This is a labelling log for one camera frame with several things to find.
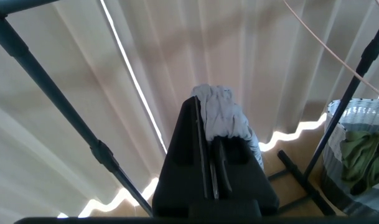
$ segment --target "white woven basket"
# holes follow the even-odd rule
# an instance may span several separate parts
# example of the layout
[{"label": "white woven basket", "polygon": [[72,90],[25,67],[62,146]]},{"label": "white woven basket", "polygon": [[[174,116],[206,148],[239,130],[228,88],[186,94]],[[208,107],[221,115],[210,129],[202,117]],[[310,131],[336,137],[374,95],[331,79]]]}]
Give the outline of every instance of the white woven basket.
[{"label": "white woven basket", "polygon": [[[331,102],[327,107],[327,117],[325,122],[325,130],[329,125],[340,100]],[[349,124],[368,124],[362,128],[349,129]],[[349,131],[370,131],[371,127],[379,126],[379,100],[369,99],[352,99],[345,109],[339,120],[339,124],[335,127],[328,144],[334,152],[334,156],[341,161],[340,142],[345,139],[345,132]]]}]

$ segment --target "green garment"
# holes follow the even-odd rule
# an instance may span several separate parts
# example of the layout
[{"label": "green garment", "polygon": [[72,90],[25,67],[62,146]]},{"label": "green garment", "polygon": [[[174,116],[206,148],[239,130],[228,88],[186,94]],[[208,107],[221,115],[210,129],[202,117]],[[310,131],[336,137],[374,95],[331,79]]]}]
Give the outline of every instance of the green garment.
[{"label": "green garment", "polygon": [[359,195],[379,183],[379,132],[347,131],[340,143],[342,180]]}]

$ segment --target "brown floor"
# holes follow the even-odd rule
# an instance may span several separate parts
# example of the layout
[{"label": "brown floor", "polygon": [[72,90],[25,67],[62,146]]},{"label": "brown floor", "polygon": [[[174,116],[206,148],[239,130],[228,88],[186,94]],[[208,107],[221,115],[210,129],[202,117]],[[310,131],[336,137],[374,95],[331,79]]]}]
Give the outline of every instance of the brown floor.
[{"label": "brown floor", "polygon": [[[284,169],[282,162],[278,159],[277,153],[283,149],[291,160],[297,164],[298,168],[304,172],[308,162],[310,161],[319,140],[324,133],[323,125],[315,130],[303,131],[300,138],[294,141],[280,141],[276,146],[263,154],[264,169],[266,175],[274,174]],[[319,189],[320,174],[322,170],[321,160],[318,161],[311,173],[310,181],[313,186]],[[297,198],[305,196],[305,191],[296,182],[292,175],[286,175],[272,182],[272,185],[280,199],[280,206],[294,201]],[[330,204],[338,215],[344,215],[340,210]],[[92,216],[110,216],[110,217],[146,217],[147,214],[141,207],[133,207],[126,200],[123,201],[118,208],[111,212],[103,213],[93,211]],[[323,216],[316,204],[310,200],[284,214],[284,217],[315,217]]]}]

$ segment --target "laundry basket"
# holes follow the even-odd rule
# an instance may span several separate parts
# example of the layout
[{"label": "laundry basket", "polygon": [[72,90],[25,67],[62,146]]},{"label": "laundry basket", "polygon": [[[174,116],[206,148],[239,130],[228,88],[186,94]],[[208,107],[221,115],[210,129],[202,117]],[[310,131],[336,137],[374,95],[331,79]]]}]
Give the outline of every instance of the laundry basket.
[{"label": "laundry basket", "polygon": [[[340,100],[335,100],[328,105],[325,129],[339,104]],[[341,181],[340,142],[345,139],[346,131],[379,131],[379,100],[350,101],[324,149],[321,180],[323,193],[347,215],[379,215],[379,184],[361,195],[353,196]]]}]

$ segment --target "white cloth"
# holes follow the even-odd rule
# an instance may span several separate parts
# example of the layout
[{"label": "white cloth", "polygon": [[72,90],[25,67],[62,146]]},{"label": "white cloth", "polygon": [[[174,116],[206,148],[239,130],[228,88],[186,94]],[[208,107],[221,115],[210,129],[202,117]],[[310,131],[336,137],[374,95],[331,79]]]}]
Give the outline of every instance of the white cloth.
[{"label": "white cloth", "polygon": [[240,137],[247,141],[260,167],[264,169],[257,136],[249,127],[249,121],[241,107],[233,102],[231,89],[202,84],[194,87],[190,95],[197,96],[200,100],[206,140],[213,141],[215,136]]}]

